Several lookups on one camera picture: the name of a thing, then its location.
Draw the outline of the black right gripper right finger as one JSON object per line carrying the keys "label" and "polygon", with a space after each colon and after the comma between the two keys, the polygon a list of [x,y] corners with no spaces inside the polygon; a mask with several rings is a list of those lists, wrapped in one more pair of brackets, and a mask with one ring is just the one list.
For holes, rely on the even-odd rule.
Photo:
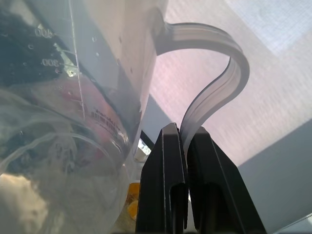
{"label": "black right gripper right finger", "polygon": [[267,234],[238,167],[200,127],[187,152],[198,234]]}

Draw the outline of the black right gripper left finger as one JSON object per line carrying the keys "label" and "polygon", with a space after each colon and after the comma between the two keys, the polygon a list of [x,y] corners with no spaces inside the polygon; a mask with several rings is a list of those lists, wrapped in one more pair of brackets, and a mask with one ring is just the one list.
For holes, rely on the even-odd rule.
{"label": "black right gripper left finger", "polygon": [[136,234],[183,234],[188,178],[175,123],[163,127],[141,172]]}

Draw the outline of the clear plastic blender jar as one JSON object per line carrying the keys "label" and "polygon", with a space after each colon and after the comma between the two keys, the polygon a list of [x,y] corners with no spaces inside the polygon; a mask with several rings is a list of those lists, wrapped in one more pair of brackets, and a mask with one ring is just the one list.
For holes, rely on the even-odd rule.
{"label": "clear plastic blender jar", "polygon": [[0,0],[0,234],[107,234],[128,186],[156,58],[227,55],[190,105],[195,131],[246,86],[225,31],[164,21],[168,0]]}

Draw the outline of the orange segment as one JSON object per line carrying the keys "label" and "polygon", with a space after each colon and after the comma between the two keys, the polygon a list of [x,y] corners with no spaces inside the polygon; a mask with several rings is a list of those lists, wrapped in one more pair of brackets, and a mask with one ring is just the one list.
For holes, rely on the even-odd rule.
{"label": "orange segment", "polygon": [[130,218],[134,221],[137,219],[139,192],[140,183],[131,183],[129,185],[126,198],[126,208]]}

